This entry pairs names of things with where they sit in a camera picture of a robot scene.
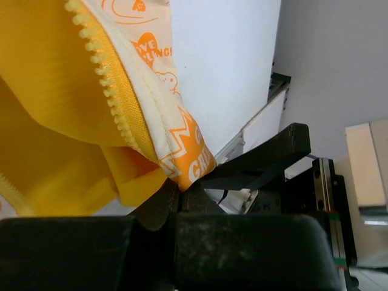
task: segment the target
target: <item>yellow fabric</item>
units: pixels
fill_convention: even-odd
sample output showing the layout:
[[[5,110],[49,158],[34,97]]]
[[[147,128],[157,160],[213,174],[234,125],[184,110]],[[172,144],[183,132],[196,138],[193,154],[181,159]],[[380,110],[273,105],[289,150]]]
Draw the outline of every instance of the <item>yellow fabric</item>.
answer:
[[[102,44],[136,150],[147,159],[121,136],[90,61],[94,53],[64,4],[0,2],[0,173],[37,215],[89,215],[118,194],[138,206],[166,176],[154,164],[146,122],[108,37],[81,7]]]

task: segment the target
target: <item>zipper teeth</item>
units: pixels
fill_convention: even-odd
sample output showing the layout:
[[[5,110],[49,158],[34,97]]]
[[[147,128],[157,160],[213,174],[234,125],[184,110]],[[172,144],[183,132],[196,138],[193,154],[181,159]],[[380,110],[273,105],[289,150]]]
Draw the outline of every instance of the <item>zipper teeth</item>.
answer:
[[[0,195],[2,195],[5,199],[7,199],[7,197],[12,197],[14,200],[16,200],[14,202],[17,202],[18,205],[11,205],[14,208],[22,207],[23,210],[20,212],[23,213],[23,216],[36,215],[36,211],[30,205],[29,201],[19,192],[19,190],[14,185],[12,185],[12,183],[4,176],[3,173],[0,173],[0,190],[2,192]]]
[[[92,63],[99,65],[99,67],[95,69],[95,72],[97,75],[102,76],[99,83],[104,87],[103,93],[107,98],[110,113],[114,117],[117,129],[121,132],[121,136],[131,148],[137,150],[139,153],[142,153],[138,143],[133,137],[128,120],[125,117],[124,109],[121,106],[119,93],[116,88],[109,63],[107,62],[106,54],[104,53],[101,42],[96,37],[97,32],[93,28],[90,16],[82,11],[84,8],[79,0],[67,1],[65,9],[69,12],[76,13],[73,17],[73,23],[75,25],[83,26],[83,28],[79,31],[79,36],[89,40],[89,42],[85,45],[85,49],[94,52],[94,55],[90,58],[90,60]]]

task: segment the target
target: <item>yellow zipper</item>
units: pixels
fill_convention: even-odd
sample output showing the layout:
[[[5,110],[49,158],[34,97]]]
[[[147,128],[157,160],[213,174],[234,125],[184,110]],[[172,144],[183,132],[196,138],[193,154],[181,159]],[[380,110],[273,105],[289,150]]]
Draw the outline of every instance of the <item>yellow zipper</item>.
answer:
[[[99,83],[104,87],[110,112],[121,136],[131,148],[149,160],[157,162],[158,157],[140,105],[109,37],[80,0],[67,1],[65,9],[76,14],[73,23],[82,26],[79,35],[89,40],[85,48],[94,52],[91,61],[98,65],[95,72],[102,77]]]
[[[36,216],[36,212],[30,202],[12,185],[3,173],[0,173],[0,189],[0,195],[15,208],[18,216]]]

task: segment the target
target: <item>orange print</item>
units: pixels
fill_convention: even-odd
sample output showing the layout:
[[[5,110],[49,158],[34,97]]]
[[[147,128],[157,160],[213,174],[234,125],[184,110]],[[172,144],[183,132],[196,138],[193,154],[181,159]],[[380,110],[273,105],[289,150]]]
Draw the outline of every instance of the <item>orange print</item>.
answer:
[[[194,118],[183,108],[178,108],[185,127],[170,130],[178,149],[161,159],[160,165],[170,178],[178,177],[181,188],[186,189],[214,169],[215,161]]]
[[[150,32],[146,32],[140,36],[137,42],[131,41],[131,43],[135,46],[136,51],[151,69],[155,57],[172,55],[172,48],[159,48],[155,36]]]
[[[133,3],[132,6],[132,10],[144,12],[146,10],[146,5],[141,0],[135,0],[135,3]]]
[[[110,14],[118,24],[135,25],[151,22],[158,19],[158,17],[152,16],[145,17],[136,14],[133,15],[131,14],[131,11],[126,11],[128,10],[125,9],[126,7],[128,7],[127,0],[102,0],[101,7],[108,14]],[[146,10],[146,5],[143,3],[142,0],[135,0],[132,10],[144,12]]]
[[[166,84],[167,88],[173,93],[181,96],[178,91],[176,91],[176,87],[178,86],[178,78],[171,72],[155,72],[159,78]]]

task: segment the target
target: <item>yellow pouch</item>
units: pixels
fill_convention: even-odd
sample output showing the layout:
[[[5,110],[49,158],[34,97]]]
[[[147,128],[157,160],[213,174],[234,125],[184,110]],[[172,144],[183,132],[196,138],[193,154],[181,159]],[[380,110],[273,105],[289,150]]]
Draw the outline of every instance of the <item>yellow pouch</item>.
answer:
[[[166,176],[185,190],[215,166],[103,18],[88,1],[0,2],[0,194],[20,215],[90,215],[117,195],[138,206]]]

